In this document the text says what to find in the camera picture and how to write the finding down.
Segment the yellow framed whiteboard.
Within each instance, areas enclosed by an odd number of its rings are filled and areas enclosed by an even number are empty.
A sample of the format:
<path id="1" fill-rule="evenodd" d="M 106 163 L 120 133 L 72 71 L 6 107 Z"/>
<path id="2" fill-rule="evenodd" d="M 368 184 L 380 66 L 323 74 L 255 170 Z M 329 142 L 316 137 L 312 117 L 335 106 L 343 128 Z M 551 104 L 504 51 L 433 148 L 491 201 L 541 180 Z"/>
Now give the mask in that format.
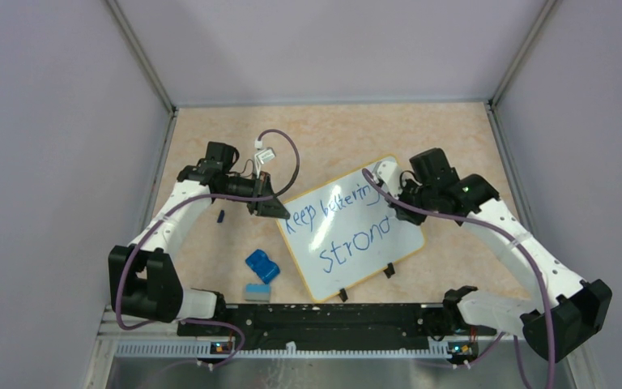
<path id="1" fill-rule="evenodd" d="M 279 229 L 315 302 L 406 259 L 426 245 L 421 227 L 398 220 L 357 168 L 285 201 Z"/>

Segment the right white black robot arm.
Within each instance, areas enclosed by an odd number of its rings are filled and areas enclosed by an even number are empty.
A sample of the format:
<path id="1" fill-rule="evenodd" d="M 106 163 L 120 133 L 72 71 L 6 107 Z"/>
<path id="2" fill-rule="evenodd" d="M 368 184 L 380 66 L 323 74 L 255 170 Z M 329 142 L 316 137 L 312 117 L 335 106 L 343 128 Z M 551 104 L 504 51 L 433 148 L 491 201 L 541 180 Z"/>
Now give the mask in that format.
<path id="1" fill-rule="evenodd" d="M 530 294 L 502 297 L 472 286 L 445 294 L 442 322 L 454 334 L 472 326 L 523 338 L 546 361 L 558 362 L 601 331 L 613 292 L 567 268 L 512 214 L 482 176 L 459 177 L 440 148 L 413 156 L 410 177 L 395 162 L 373 170 L 398 220 L 452 220 L 476 236 Z"/>

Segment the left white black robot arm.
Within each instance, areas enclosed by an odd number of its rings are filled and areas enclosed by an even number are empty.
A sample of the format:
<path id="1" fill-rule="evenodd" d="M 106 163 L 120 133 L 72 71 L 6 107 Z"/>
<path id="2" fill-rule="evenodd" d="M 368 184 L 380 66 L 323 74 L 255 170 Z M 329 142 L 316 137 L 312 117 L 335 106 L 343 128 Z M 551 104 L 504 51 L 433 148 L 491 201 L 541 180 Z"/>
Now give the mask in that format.
<path id="1" fill-rule="evenodd" d="M 173 259 L 198 218 L 217 199 L 246 203 L 250 214 L 288 219 L 289 211 L 275 194 L 269 173 L 262 166 L 275 158 L 270 147 L 255 143 L 253 172 L 242 176 L 232 171 L 239 156 L 226 143 L 210 142 L 206 155 L 196 165 L 187 165 L 164 206 L 145 230 L 131 243 L 114 246 L 108 256 L 112 309 L 150 322 L 170 323 L 196 318 L 208 335 L 217 335 L 227 325 L 220 308 L 220 293 L 182 286 Z"/>

